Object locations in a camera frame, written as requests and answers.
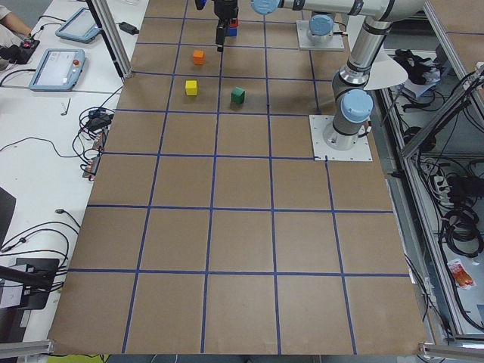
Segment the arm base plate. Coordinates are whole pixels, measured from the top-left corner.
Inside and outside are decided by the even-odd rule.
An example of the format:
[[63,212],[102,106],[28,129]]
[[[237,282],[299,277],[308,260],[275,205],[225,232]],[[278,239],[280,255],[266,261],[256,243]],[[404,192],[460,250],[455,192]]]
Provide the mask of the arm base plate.
[[355,135],[341,135],[333,125],[333,115],[310,115],[309,127],[315,161],[372,162],[364,126]]
[[343,51],[343,36],[331,33],[325,36],[315,36],[310,33],[309,21],[298,20],[296,22],[299,50],[306,51]]

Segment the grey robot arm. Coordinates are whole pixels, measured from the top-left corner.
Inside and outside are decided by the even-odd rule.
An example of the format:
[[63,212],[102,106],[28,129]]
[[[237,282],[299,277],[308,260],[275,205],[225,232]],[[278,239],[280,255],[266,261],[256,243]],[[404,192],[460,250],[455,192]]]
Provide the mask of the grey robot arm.
[[251,1],[251,8],[267,15],[279,8],[316,13],[340,13],[365,17],[350,56],[335,74],[332,87],[337,106],[332,124],[323,132],[324,141],[337,150],[356,143],[362,124],[369,120],[373,99],[364,90],[370,71],[392,24],[421,11],[423,1]]
[[326,13],[314,13],[309,19],[308,39],[314,43],[328,42],[334,35],[335,16]]

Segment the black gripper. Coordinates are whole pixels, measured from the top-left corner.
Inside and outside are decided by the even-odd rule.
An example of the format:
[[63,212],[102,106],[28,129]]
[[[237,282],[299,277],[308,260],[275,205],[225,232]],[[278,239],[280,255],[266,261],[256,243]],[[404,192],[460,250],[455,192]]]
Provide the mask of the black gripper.
[[217,52],[224,51],[227,36],[227,21],[238,18],[238,0],[214,0],[214,14],[219,18],[216,27],[215,45]]

